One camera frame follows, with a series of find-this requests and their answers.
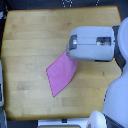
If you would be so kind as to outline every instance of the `pink towel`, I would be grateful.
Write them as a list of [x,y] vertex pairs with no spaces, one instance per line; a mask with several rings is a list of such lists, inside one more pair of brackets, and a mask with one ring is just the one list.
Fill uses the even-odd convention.
[[46,69],[53,96],[56,96],[72,80],[76,67],[77,61],[71,60],[64,52]]

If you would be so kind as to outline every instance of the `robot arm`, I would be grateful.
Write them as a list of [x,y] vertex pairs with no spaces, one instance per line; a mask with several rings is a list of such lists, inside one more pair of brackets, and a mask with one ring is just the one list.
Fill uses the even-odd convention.
[[117,39],[111,27],[78,27],[70,35],[66,52],[71,59],[102,62],[111,61],[115,57],[122,69],[121,77],[113,81],[106,91],[103,118],[92,113],[90,124],[96,122],[96,117],[103,120],[105,117],[109,128],[128,128],[128,18],[120,25]]

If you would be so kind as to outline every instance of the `wood grain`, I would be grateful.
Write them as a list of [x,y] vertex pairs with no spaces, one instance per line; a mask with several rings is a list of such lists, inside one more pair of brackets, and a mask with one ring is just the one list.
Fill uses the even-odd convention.
[[73,80],[54,98],[46,68],[64,52],[73,28],[120,22],[116,7],[10,11],[1,53],[7,118],[78,118],[102,111],[108,85],[121,74],[114,60],[79,61]]

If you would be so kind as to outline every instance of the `floor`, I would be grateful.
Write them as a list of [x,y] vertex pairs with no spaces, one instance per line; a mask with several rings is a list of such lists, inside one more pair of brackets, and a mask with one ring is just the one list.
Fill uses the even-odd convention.
[[[60,0],[49,0],[51,1],[49,4],[49,1],[44,0],[45,4],[42,6],[42,8],[63,8],[62,1]],[[74,0],[72,7],[87,7],[87,6],[95,6],[97,3],[97,0]],[[1,0],[0,0],[0,12],[3,10],[3,7],[1,6]],[[128,17],[128,0],[100,0],[98,3],[98,6],[108,6],[108,5],[116,5],[119,8],[119,12],[121,15],[121,19],[125,19]],[[1,18],[0,15],[0,46],[2,43],[2,36],[4,31],[4,24],[5,24],[5,18]],[[37,127],[37,121],[8,121],[8,128],[36,128]]]

